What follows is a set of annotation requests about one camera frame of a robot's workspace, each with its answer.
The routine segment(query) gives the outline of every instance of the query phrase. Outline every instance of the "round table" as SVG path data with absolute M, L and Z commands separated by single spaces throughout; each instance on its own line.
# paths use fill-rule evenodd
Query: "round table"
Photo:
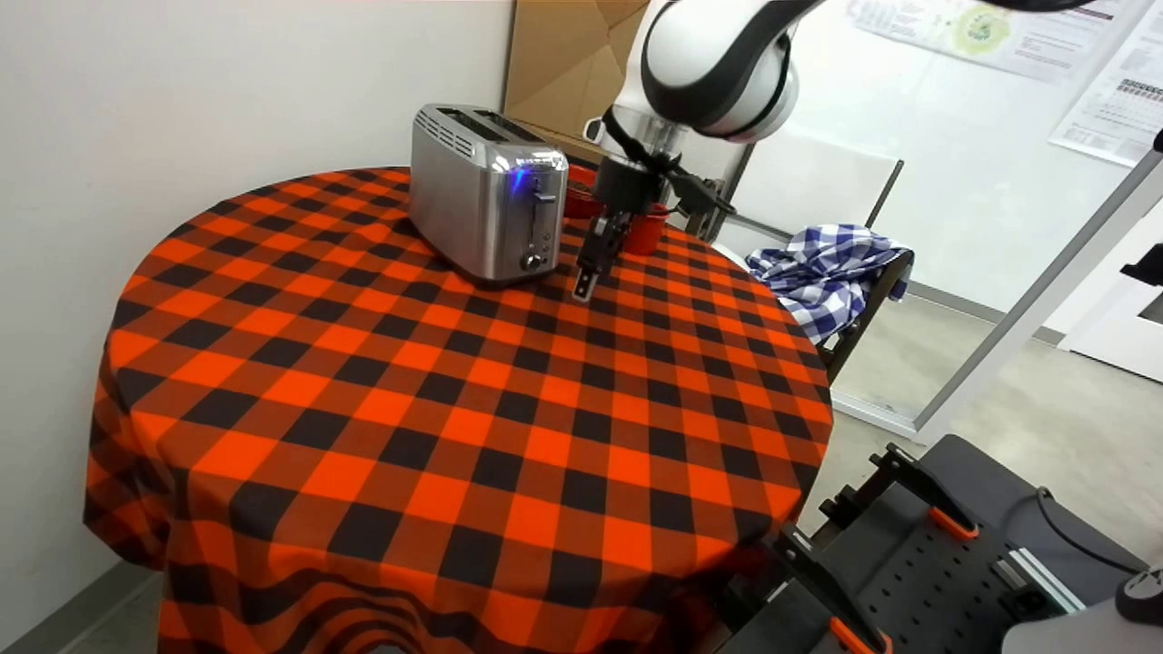
M 485 287 L 407 169 L 176 230 L 106 341 L 89 525 L 161 565 L 164 650 L 640 650 L 668 592 L 791 520 L 831 408 L 762 283 L 686 232 L 571 301 Z

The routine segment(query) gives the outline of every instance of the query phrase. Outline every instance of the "paper on wall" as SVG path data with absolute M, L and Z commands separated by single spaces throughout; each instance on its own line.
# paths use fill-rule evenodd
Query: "paper on wall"
M 1110 66 L 1087 82 L 1054 140 L 1114 162 L 1137 162 L 1163 130 L 1163 3 L 1133 25 Z
M 1019 77 L 1058 81 L 1087 60 L 1127 0 L 1003 12 L 982 0 L 852 0 L 854 25 Z

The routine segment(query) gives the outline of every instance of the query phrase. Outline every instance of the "folded cloth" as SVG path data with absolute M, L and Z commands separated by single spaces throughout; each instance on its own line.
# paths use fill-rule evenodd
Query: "folded cloth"
M 864 313 L 883 265 L 905 245 L 862 225 L 810 225 L 790 245 L 761 245 L 744 258 L 774 298 L 800 318 L 810 341 L 824 341 Z

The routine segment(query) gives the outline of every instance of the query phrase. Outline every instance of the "cardboard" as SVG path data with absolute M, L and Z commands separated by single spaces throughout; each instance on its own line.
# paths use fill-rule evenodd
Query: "cardboard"
M 646 0 L 513 0 L 501 112 L 575 161 L 581 123 L 613 103 Z

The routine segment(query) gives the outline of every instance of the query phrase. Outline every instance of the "silver toaster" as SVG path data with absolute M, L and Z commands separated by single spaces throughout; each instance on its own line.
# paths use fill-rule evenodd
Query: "silver toaster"
M 510 283 L 556 267 L 568 157 L 513 120 L 424 104 L 410 123 L 410 220 L 459 267 Z

